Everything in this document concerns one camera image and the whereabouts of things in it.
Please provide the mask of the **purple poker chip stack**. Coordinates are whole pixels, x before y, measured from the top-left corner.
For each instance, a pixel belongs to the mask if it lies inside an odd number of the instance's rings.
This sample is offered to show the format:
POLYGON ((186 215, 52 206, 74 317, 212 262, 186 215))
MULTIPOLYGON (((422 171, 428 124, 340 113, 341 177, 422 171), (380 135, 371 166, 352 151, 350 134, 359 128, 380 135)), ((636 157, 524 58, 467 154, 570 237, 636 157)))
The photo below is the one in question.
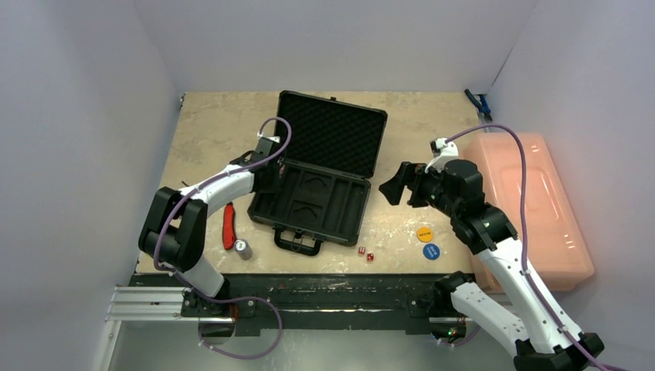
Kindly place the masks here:
POLYGON ((233 249, 242 260, 250 260, 253 257, 253 249, 247 240, 236 240, 233 244, 233 249))

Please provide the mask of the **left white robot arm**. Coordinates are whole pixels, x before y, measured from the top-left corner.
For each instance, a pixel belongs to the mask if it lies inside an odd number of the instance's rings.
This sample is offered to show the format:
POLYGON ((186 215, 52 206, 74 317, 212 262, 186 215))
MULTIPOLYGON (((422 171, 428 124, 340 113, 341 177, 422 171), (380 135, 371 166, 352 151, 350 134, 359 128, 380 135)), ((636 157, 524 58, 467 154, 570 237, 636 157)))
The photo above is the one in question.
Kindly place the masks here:
POLYGON ((182 189, 162 187, 154 194, 137 246, 202 293, 200 305, 212 316, 228 311, 230 295, 222 290, 226 279, 204 255, 207 219, 241 196, 275 190, 279 148, 278 137, 261 137, 254 150, 214 176, 182 189))

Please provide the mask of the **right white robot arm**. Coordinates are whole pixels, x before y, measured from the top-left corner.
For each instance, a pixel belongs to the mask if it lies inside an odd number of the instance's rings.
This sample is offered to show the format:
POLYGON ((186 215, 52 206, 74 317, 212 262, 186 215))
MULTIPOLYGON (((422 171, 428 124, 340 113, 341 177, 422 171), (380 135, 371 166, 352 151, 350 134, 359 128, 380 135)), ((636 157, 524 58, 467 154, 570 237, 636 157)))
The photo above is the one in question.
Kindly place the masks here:
POLYGON ((604 350, 596 333, 584 332, 563 311, 531 263, 523 261, 523 243, 506 214, 485 200, 477 166, 455 159, 437 171, 403 162, 379 190, 392 205, 412 193, 412 207, 431 206, 450 218, 456 237, 500 283, 512 304, 507 310, 477 283, 457 271, 435 284, 436 309, 455 311, 476 322, 499 342, 517 370, 584 370, 604 350))

